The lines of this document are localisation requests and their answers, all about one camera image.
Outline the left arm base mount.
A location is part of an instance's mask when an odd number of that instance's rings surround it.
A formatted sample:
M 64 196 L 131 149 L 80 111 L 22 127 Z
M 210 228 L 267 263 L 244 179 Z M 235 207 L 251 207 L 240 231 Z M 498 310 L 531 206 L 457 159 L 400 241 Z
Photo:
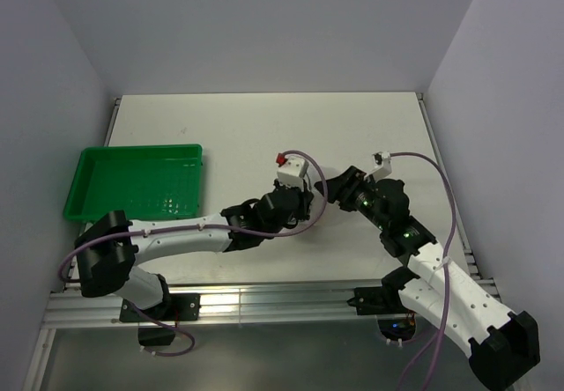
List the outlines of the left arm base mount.
M 198 293 L 173 293 L 164 302 L 145 310 L 136 309 L 128 300 L 122 301 L 119 322 L 140 324 L 148 322 L 150 327 L 137 328 L 137 340 L 140 345 L 160 350 L 173 343 L 177 333 L 164 328 L 147 317 L 160 323 L 171 322 L 172 328 L 179 328 L 185 321 L 197 321 L 201 296 Z

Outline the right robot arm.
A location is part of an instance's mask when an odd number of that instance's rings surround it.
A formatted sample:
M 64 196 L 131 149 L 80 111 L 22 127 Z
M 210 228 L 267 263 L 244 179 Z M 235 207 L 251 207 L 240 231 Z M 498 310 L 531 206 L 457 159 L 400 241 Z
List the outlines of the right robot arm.
M 441 243 L 409 210 L 401 180 L 371 181 L 355 166 L 315 188 L 341 210 L 358 211 L 380 231 L 401 263 L 382 279 L 382 303 L 413 311 L 448 337 L 489 390 L 504 390 L 540 361 L 538 324 L 489 294 L 443 253 Z

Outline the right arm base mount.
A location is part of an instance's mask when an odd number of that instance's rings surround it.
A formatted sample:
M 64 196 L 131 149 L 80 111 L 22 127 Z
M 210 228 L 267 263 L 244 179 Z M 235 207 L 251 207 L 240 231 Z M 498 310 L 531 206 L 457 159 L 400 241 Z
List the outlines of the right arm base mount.
M 399 297 L 387 287 L 357 287 L 346 304 L 358 316 L 375 316 L 385 340 L 400 344 L 415 336 L 417 326 L 414 312 L 405 308 Z

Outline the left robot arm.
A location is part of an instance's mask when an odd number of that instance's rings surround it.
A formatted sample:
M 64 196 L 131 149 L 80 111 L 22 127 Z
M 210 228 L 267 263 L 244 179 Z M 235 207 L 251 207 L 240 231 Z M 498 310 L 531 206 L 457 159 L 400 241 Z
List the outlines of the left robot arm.
M 152 320 L 172 308 L 166 279 L 141 264 L 173 255 L 225 253 L 259 247 L 310 219 L 314 195 L 307 185 L 279 182 L 261 198 L 218 214 L 166 222 L 129 220 L 110 211 L 75 242 L 80 290 L 85 298 L 116 294 Z

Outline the white mesh laundry bag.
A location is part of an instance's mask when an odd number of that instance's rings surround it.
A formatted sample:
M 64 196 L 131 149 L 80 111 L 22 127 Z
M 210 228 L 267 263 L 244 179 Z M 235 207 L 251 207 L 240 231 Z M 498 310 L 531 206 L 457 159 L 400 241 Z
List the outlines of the white mesh laundry bag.
M 323 196 L 322 193 L 317 191 L 315 184 L 321 180 L 319 173 L 314 169 L 313 166 L 308 168 L 308 173 L 306 176 L 308 186 L 310 191 L 313 193 L 314 198 L 310 205 L 310 220 L 309 223 L 314 220 L 314 218 L 319 214 L 322 203 Z M 310 227 L 306 234 L 309 235 L 319 235 L 325 230 L 337 227 L 343 222 L 343 215 L 336 204 L 327 204 L 323 215 L 315 222 L 315 224 Z

